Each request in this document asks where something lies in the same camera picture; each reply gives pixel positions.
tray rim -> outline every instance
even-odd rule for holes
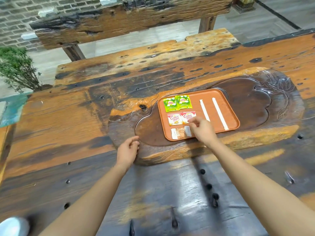
[[[226,99],[226,97],[224,96],[224,94],[222,93],[221,90],[217,89],[217,88],[211,88],[211,89],[204,89],[204,90],[199,90],[199,91],[193,91],[193,92],[188,92],[188,93],[177,93],[177,94],[170,94],[170,95],[165,95],[161,98],[159,98],[159,100],[157,101],[157,107],[158,107],[158,111],[159,111],[159,114],[160,114],[160,120],[161,120],[161,123],[162,123],[162,128],[163,128],[163,133],[164,133],[164,137],[171,141],[171,142],[176,142],[176,141],[182,141],[182,140],[187,140],[187,139],[191,139],[191,138],[194,138],[194,137],[189,137],[189,138],[183,138],[183,139],[169,139],[166,134],[165,134],[165,129],[164,129],[164,126],[163,126],[163,122],[162,122],[162,115],[161,115],[161,110],[160,110],[160,105],[159,105],[159,102],[165,98],[165,97],[173,97],[173,96],[176,96],[176,95],[189,95],[190,93],[196,93],[196,92],[210,92],[210,91],[215,91],[215,92],[219,92],[219,94],[221,95],[221,97],[223,98],[223,100],[225,101],[225,103],[228,105],[229,109],[231,110],[232,112],[232,115],[234,115],[235,119],[237,120],[237,127],[235,128],[232,128],[232,129],[229,129],[229,130],[223,130],[223,131],[218,131],[216,132],[217,133],[221,133],[221,132],[227,132],[227,131],[233,131],[233,130],[236,130],[240,127],[241,123],[238,119],[238,117],[236,116],[235,112],[233,111],[231,105],[229,104],[228,100]]]

coffee-mate logo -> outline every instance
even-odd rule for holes
[[[170,119],[175,122],[175,121],[179,120],[179,115],[173,115],[170,117]]]
[[[191,119],[192,117],[193,117],[194,115],[192,114],[192,113],[186,113],[186,114],[184,114],[183,115],[183,117],[185,118],[185,119]]]

green plant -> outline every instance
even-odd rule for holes
[[[25,48],[0,47],[0,77],[16,92],[23,92],[23,88],[34,91],[42,90],[38,81],[37,68],[33,66],[33,60],[27,54]]]

left hand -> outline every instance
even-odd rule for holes
[[[139,149],[139,136],[128,138],[117,150],[116,165],[123,167],[126,171],[135,161],[137,150]]]

hand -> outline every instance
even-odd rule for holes
[[[137,150],[139,149],[138,139],[139,136],[128,138],[118,147],[116,165],[123,167],[126,172],[136,158]]]
[[[211,148],[219,142],[212,124],[200,117],[194,117],[188,120],[190,130],[195,134],[196,138]]]

